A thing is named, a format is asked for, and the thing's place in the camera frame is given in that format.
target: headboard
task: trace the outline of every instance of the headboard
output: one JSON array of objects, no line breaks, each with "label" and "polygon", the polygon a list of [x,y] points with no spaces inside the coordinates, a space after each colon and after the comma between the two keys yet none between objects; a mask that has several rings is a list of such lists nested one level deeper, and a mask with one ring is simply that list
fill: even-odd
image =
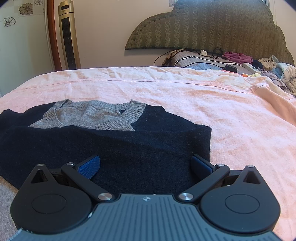
[{"label": "headboard", "polygon": [[294,65],[283,32],[261,0],[178,0],[172,12],[141,22],[126,44],[126,50],[216,47],[254,59],[275,55]]}]

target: gold tower fan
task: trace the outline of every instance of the gold tower fan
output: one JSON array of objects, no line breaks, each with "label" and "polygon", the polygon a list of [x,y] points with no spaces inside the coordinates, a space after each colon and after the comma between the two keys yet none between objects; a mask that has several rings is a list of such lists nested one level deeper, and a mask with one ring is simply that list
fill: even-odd
[{"label": "gold tower fan", "polygon": [[73,1],[66,0],[59,4],[59,30],[66,69],[81,69],[74,20]]}]

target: pink bedsheet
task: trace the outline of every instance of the pink bedsheet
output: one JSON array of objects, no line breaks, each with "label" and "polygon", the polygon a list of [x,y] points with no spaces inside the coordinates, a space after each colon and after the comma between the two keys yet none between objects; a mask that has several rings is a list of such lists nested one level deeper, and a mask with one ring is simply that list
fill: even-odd
[{"label": "pink bedsheet", "polygon": [[0,98],[0,112],[63,99],[161,105],[212,128],[210,161],[231,169],[253,164],[281,206],[274,232],[296,237],[296,99],[267,77],[173,67],[97,68],[35,77]]}]

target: white wall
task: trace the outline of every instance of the white wall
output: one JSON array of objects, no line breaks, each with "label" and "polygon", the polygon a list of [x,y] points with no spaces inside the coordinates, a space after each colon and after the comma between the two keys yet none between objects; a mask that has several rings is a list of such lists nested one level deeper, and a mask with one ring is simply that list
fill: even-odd
[{"label": "white wall", "polygon": [[[0,91],[4,95],[30,78],[52,72],[43,5],[33,3],[33,14],[21,15],[23,0],[9,0],[0,8]],[[15,24],[3,27],[3,19]]]},{"label": "white wall", "polygon": [[[105,0],[74,1],[77,42],[82,68],[109,66],[151,66],[167,52],[165,49],[124,50],[135,27],[144,19],[170,12],[168,0]],[[55,21],[60,58],[65,69],[60,42],[58,5],[55,0]],[[296,12],[284,0],[270,0],[271,10],[283,30],[287,46],[296,62]],[[161,65],[164,56],[156,65]]]},{"label": "white wall", "polygon": [[269,0],[274,23],[284,33],[287,49],[296,64],[296,11],[284,0]]}]

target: flower decal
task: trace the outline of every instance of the flower decal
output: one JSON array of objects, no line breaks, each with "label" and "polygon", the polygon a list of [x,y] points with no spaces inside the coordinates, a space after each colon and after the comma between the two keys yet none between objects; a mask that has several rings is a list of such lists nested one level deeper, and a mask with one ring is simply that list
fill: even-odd
[{"label": "flower decal", "polygon": [[7,17],[4,19],[4,27],[15,25],[16,20],[14,18]]},{"label": "flower decal", "polygon": [[33,4],[32,3],[25,3],[19,8],[20,14],[22,15],[29,15],[33,14]]},{"label": "flower decal", "polygon": [[43,0],[35,0],[35,4],[36,5],[42,5],[43,4]]}]

